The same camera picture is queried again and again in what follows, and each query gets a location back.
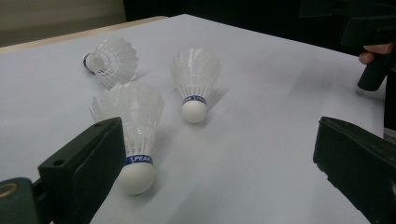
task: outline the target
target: white table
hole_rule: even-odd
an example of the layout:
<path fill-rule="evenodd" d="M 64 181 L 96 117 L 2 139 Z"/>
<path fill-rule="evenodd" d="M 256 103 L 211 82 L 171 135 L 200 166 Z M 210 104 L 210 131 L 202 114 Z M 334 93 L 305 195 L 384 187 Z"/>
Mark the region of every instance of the white table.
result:
<path fill-rule="evenodd" d="M 93 124 L 105 86 L 81 58 L 105 38 L 130 41 L 139 81 L 165 108 L 154 146 L 158 174 L 138 196 L 117 183 L 92 223 L 362 224 L 312 156 L 322 116 L 382 136 L 383 96 L 362 96 L 356 57 L 181 15 L 0 56 L 0 180 L 36 167 Z M 182 120 L 172 56 L 203 47 L 222 70 L 206 121 Z"/>

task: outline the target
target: shuttlecock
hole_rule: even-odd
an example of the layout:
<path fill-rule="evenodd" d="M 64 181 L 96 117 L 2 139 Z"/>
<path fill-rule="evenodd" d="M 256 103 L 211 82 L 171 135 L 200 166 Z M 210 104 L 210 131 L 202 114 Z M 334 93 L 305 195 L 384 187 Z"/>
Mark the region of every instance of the shuttlecock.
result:
<path fill-rule="evenodd" d="M 116 83 L 127 83 L 136 78 L 136 50 L 122 37 L 103 41 L 94 53 L 85 55 L 83 65 L 112 88 Z"/>
<path fill-rule="evenodd" d="M 172 77 L 183 97 L 181 113 L 190 123 L 206 117 L 206 103 L 219 77 L 219 59 L 203 49 L 187 49 L 178 53 L 171 64 Z"/>
<path fill-rule="evenodd" d="M 101 97 L 93 98 L 90 110 L 95 122 L 122 119 L 127 158 L 118 180 L 129 194 L 143 193 L 154 181 L 150 154 L 163 106 L 159 92 L 136 81 L 118 83 Z"/>

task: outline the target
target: blue band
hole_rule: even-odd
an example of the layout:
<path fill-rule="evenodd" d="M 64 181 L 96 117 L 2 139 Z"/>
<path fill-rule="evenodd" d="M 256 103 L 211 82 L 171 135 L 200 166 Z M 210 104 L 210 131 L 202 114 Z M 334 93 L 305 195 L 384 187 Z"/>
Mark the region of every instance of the blue band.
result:
<path fill-rule="evenodd" d="M 133 155 L 126 158 L 125 165 L 134 163 L 145 162 L 152 165 L 152 158 L 148 155 Z"/>
<path fill-rule="evenodd" d="M 183 100 L 183 104 L 186 104 L 188 101 L 199 101 L 201 103 L 204 103 L 206 105 L 206 99 L 202 96 L 198 96 L 198 95 L 192 95 L 192 96 L 188 96 Z"/>

